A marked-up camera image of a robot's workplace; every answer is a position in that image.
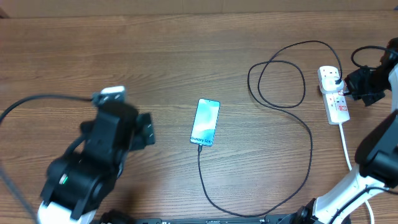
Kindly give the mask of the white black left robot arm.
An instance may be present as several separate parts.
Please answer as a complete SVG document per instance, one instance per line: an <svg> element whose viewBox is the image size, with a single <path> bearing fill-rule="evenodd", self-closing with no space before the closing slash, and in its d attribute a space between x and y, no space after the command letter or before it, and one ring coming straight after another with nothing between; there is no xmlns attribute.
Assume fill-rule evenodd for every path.
<svg viewBox="0 0 398 224"><path fill-rule="evenodd" d="M129 152L155 143L151 115L122 101L99 105L96 118L80 129L81 136L47 168L39 223L91 223Z"/></svg>

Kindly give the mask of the white USB charger plug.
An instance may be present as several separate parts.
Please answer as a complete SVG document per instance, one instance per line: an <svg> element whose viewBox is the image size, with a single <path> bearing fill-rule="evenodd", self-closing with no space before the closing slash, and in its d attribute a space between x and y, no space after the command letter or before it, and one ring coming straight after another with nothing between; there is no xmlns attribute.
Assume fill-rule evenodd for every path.
<svg viewBox="0 0 398 224"><path fill-rule="evenodd" d="M344 88L344 83L338 77L321 77L320 91L323 94L336 93Z"/></svg>

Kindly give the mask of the white power strip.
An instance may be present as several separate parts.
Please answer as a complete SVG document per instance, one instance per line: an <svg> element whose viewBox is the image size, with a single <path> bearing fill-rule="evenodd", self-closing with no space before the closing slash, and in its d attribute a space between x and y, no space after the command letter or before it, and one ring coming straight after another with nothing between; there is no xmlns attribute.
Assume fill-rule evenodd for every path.
<svg viewBox="0 0 398 224"><path fill-rule="evenodd" d="M338 77L340 74L336 67L322 66L318 69L318 80L320 86L321 77ZM336 93L323 94L323 102L326 110L326 117L329 124L341 124L350 119L346 99L343 90Z"/></svg>

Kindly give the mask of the Galaxy smartphone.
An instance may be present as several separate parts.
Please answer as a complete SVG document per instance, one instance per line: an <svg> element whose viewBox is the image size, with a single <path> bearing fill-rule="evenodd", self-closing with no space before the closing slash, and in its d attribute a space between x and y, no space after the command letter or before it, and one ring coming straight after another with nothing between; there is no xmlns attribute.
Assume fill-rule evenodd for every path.
<svg viewBox="0 0 398 224"><path fill-rule="evenodd" d="M219 101L203 98L198 100L190 135L192 144L208 147L213 145L220 106Z"/></svg>

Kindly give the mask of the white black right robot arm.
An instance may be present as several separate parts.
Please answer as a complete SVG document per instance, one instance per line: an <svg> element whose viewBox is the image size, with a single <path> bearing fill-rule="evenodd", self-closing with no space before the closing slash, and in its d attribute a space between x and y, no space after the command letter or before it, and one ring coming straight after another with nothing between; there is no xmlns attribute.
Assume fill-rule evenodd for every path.
<svg viewBox="0 0 398 224"><path fill-rule="evenodd" d="M344 94L370 106L392 93L390 115L361 142L356 165L328 193L313 199L281 223L349 223L349 215L371 197L397 187L397 39L383 48L377 67L360 65L345 78Z"/></svg>

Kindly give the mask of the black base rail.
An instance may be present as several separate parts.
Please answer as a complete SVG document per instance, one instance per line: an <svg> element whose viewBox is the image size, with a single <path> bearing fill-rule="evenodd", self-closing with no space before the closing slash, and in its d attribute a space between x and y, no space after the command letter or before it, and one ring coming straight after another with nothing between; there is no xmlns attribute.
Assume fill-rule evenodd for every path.
<svg viewBox="0 0 398 224"><path fill-rule="evenodd" d="M264 218L188 218L163 220L161 218L133 218L117 210L104 213L92 224L277 224L294 223L295 213L266 215Z"/></svg>

